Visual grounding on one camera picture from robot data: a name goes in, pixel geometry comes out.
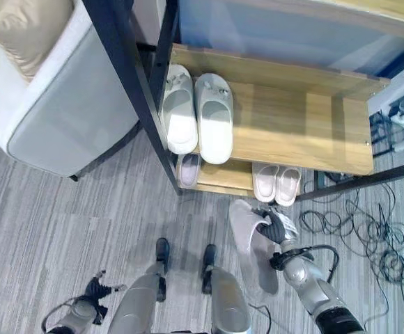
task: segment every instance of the gray carpet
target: gray carpet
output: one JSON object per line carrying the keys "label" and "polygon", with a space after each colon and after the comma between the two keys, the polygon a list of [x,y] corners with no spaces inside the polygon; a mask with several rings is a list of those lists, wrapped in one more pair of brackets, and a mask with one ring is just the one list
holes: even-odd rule
{"label": "gray carpet", "polygon": [[[378,168],[404,162],[404,154],[384,157]],[[404,180],[393,184],[397,221],[404,222]],[[343,212],[349,193],[330,205],[303,202],[301,210]],[[362,205],[376,210],[380,195],[362,191]],[[78,183],[26,167],[0,151],[0,334],[40,333],[42,317],[55,305],[82,292],[99,269],[104,283],[131,284],[153,261],[155,240],[171,242],[168,299],[157,306],[154,330],[210,330],[210,298],[200,293],[200,257],[207,243],[219,247],[219,265],[241,275],[227,221],[232,196],[173,192],[142,130],[127,145],[91,164]],[[342,261],[334,286],[358,319],[384,310],[384,301],[365,259],[353,255],[339,238],[303,232],[303,244],[336,246]],[[328,266],[331,256],[316,253]],[[269,304],[272,333],[318,333],[299,299],[284,281]],[[404,333],[401,290],[382,283],[390,302],[388,317],[374,321],[371,333]],[[122,294],[104,304],[107,319],[92,333],[106,333]],[[250,310],[255,333],[265,333],[267,318]]]}

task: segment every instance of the shoe rack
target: shoe rack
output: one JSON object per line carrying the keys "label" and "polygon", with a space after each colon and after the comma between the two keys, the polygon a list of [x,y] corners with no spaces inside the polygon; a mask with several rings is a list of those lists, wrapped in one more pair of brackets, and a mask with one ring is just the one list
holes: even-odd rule
{"label": "shoe rack", "polygon": [[194,79],[218,74],[233,92],[230,161],[203,164],[198,189],[252,195],[255,161],[354,175],[372,172],[366,101],[388,79],[177,44],[170,62],[185,66]]}
{"label": "shoe rack", "polygon": [[[366,26],[404,37],[404,1],[227,1]],[[177,159],[166,148],[157,114],[170,63],[184,65],[194,79],[203,73],[216,73],[227,80],[233,92],[233,153],[225,164],[202,164],[197,184],[200,191],[253,196],[254,161],[355,176],[335,186],[325,187],[315,181],[314,190],[300,194],[299,200],[404,177],[404,166],[374,173],[367,107],[367,101],[390,84],[387,78],[404,70],[404,56],[388,66],[383,77],[369,77],[174,44],[180,40],[177,0],[167,0],[158,46],[139,45],[129,25],[132,8],[121,3],[124,2],[84,0],[176,193],[182,193],[176,176]]]}

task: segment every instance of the black metal frame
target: black metal frame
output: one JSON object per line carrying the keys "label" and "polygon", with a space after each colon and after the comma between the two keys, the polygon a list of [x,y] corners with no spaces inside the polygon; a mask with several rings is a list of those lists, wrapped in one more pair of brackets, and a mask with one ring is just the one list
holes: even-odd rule
{"label": "black metal frame", "polygon": [[[177,194],[181,193],[176,177],[176,156],[166,148],[164,131],[157,111],[162,107],[164,85],[168,73],[173,41],[180,39],[178,27],[178,0],[167,0],[162,30],[157,47],[140,45],[143,51],[155,53],[155,61],[147,80],[137,49],[134,31],[130,25],[132,0],[84,0],[93,25],[109,55],[118,77],[134,107],[151,144]],[[394,77],[404,69],[404,55],[380,73]],[[404,178],[404,166],[385,170],[334,186],[324,185],[323,172],[315,172],[314,189],[300,194],[298,201],[327,196],[383,182]]]}
{"label": "black metal frame", "polygon": [[177,0],[166,2],[162,30],[155,50],[157,53],[155,64],[151,69],[149,82],[130,24],[133,1],[83,0],[83,2],[166,176],[179,194],[181,190],[177,184],[174,158],[166,148],[164,131],[157,113],[162,104],[172,42],[178,26],[178,2]]}

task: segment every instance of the wall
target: wall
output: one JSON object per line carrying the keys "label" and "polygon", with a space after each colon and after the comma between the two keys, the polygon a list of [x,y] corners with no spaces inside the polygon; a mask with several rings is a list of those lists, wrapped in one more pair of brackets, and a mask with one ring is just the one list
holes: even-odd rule
{"label": "wall", "polygon": [[376,74],[404,51],[404,39],[220,0],[180,1],[182,43],[251,56]]}
{"label": "wall", "polygon": [[137,42],[157,45],[166,0],[134,0],[131,22]]}

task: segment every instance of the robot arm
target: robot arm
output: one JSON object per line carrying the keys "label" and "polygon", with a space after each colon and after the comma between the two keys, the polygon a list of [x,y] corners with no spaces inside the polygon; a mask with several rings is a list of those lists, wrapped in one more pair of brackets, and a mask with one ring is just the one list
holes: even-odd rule
{"label": "robot arm", "polygon": [[[311,315],[322,334],[365,333],[360,323],[347,308],[343,299],[330,285],[339,257],[335,248],[328,245],[300,248],[293,223],[274,208],[266,212],[271,225],[262,225],[258,231],[278,243],[282,253],[275,253],[270,265],[283,271],[286,282],[295,289],[306,311]],[[335,260],[329,278],[315,265],[308,251],[328,248],[334,251]]]}

